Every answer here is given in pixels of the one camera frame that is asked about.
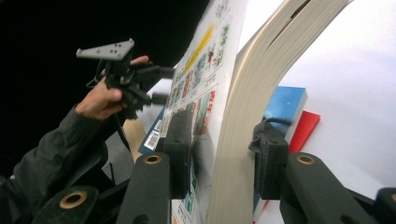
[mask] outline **hand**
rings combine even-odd
[[[131,64],[148,63],[148,56],[141,56],[131,60]],[[121,102],[122,92],[118,89],[108,89],[105,77],[88,92],[85,98],[76,106],[75,111],[91,119],[107,119],[120,112],[124,105]]]

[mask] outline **dark background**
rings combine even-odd
[[[132,38],[135,57],[173,67],[208,0],[0,0],[0,175],[58,127],[98,61],[77,49]]]

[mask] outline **dark gray sleeve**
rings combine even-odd
[[[93,139],[102,123],[85,118],[72,108],[60,126],[45,134],[38,147],[26,153],[15,166],[11,185],[33,214],[44,205],[51,187],[71,168],[73,160]]]

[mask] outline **book page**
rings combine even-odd
[[[194,149],[191,193],[173,200],[174,224],[205,223],[224,108],[233,75],[247,1],[209,4],[190,47],[178,63],[163,116],[162,137],[172,115],[189,109]]]

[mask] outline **red book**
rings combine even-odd
[[[297,124],[296,130],[289,144],[290,152],[301,151],[306,140],[314,131],[319,121],[320,115],[303,111],[303,114],[301,115],[300,121]]]

